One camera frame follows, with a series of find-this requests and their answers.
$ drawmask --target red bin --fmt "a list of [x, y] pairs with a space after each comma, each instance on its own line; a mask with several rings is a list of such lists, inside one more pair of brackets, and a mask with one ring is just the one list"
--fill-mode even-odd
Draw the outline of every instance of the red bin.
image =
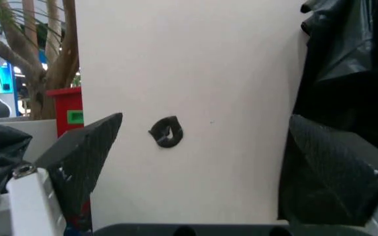
[[84, 127], [81, 87], [49, 90], [46, 94], [55, 99], [58, 137], [70, 129]]

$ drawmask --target black rubber piece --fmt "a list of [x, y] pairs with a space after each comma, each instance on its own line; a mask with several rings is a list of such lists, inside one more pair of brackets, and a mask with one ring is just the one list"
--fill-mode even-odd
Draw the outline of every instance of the black rubber piece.
[[[170, 129], [173, 134], [172, 138], [168, 137]], [[157, 121], [148, 132], [162, 148], [172, 148], [183, 138], [183, 130], [176, 116], [166, 117]]]

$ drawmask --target tree trunk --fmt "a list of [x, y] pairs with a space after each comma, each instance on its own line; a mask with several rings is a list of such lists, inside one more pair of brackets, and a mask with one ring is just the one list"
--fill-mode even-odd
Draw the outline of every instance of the tree trunk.
[[34, 15], [34, 0], [23, 0], [24, 33], [33, 44], [32, 51], [38, 55], [36, 20]]
[[30, 109], [32, 110], [31, 119], [33, 120], [56, 118], [55, 101], [52, 97], [46, 95], [48, 88], [45, 86], [44, 81], [48, 79], [41, 79], [35, 76], [33, 80], [29, 80], [37, 81], [37, 83], [31, 82], [27, 87], [30, 96]]

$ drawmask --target white wall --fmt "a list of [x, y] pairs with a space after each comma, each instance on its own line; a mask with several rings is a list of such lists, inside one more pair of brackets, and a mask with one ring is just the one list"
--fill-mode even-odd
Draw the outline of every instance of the white wall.
[[[76, 1], [85, 122], [124, 114], [92, 195], [95, 229], [276, 220], [302, 2]], [[185, 136], [161, 149], [147, 130], [169, 115]]]

